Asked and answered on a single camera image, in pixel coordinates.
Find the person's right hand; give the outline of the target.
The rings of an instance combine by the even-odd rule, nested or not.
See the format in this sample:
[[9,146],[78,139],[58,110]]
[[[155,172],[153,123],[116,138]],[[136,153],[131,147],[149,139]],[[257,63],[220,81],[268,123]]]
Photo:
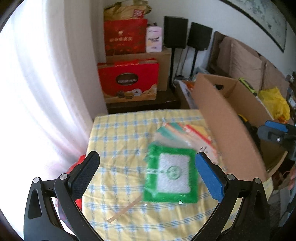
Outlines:
[[295,167],[292,167],[291,170],[290,170],[290,181],[289,181],[289,184],[288,184],[288,189],[289,190],[292,190],[293,187],[295,186],[295,176],[296,176]]

